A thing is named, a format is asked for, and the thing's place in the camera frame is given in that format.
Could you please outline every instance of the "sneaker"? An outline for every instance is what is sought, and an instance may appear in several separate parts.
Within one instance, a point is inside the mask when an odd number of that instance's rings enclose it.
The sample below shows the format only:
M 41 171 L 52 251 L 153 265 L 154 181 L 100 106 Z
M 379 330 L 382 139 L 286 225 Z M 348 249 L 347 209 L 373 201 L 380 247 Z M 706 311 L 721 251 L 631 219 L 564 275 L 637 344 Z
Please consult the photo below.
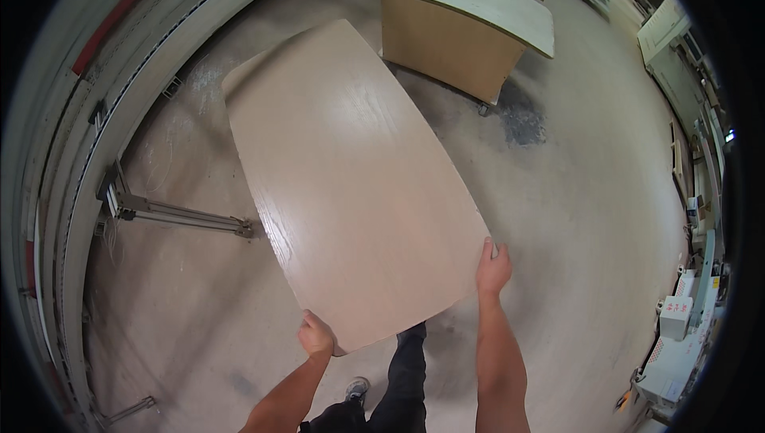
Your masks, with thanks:
M 367 392 L 371 383 L 363 376 L 353 378 L 345 389 L 346 402 L 358 402 L 364 407 L 364 400 L 367 398 Z

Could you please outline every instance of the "black pants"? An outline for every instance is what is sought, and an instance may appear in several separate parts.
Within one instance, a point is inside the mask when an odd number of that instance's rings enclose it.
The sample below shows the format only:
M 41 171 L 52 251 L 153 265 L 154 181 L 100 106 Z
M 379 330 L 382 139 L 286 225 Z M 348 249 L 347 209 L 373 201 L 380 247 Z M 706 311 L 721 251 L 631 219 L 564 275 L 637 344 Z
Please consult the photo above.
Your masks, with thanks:
M 358 402 L 335 403 L 301 425 L 301 433 L 425 433 L 426 359 L 422 342 L 426 325 L 420 323 L 397 335 L 398 347 L 388 368 L 388 390 L 377 408 L 364 419 Z

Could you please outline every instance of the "metal bracket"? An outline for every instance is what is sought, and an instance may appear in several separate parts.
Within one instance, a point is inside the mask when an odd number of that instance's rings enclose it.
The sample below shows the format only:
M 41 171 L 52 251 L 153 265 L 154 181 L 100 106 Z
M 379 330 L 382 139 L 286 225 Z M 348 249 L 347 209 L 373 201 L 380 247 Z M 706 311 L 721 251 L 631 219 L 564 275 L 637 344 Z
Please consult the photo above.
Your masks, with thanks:
M 157 404 L 157 400 L 154 400 L 153 396 L 147 396 L 146 398 L 144 398 L 143 400 L 140 400 L 135 405 L 129 406 L 128 408 L 120 411 L 119 413 L 116 413 L 112 416 L 102 417 L 100 419 L 101 427 L 108 428 L 114 425 L 115 423 L 117 423 L 119 420 L 125 419 L 140 410 L 151 408 L 152 406 L 156 404 Z
M 688 327 L 698 327 L 702 323 L 703 310 L 705 308 L 714 308 L 714 305 L 704 305 L 704 299 L 707 296 L 707 285 L 709 284 L 709 278 L 712 277 L 712 267 L 714 266 L 714 236 L 714 229 L 707 231 L 707 245 L 704 248 L 704 266 L 702 267 L 702 276 L 698 279 L 698 291 L 691 308 Z
M 232 233 L 245 239 L 265 235 L 263 224 L 259 221 L 179 208 L 131 194 L 119 161 L 115 161 L 106 171 L 96 197 L 109 206 L 110 214 L 115 219 L 140 220 L 166 227 L 216 230 Z
M 88 117 L 88 122 L 92 125 L 94 125 L 96 128 L 100 128 L 103 124 L 103 116 L 106 114 L 106 102 L 101 99 L 98 100 L 96 105 L 93 107 L 93 111 L 90 112 L 90 117 Z
M 162 91 L 162 94 L 165 95 L 168 100 L 172 100 L 183 84 L 184 82 L 181 81 L 178 76 L 173 76 L 173 79 L 167 84 L 166 88 Z

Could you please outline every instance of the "forearm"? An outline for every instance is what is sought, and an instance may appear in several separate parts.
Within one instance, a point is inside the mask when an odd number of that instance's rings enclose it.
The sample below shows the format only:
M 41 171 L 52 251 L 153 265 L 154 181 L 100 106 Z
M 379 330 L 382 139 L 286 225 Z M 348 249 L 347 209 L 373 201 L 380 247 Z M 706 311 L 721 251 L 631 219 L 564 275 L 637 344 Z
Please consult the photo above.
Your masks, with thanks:
M 311 409 L 329 361 L 329 354 L 309 357 L 255 406 L 242 432 L 294 433 Z
M 484 294 L 478 302 L 478 392 L 498 387 L 526 393 L 526 367 L 500 298 Z
M 527 431 L 526 367 L 499 295 L 479 295 L 477 431 Z

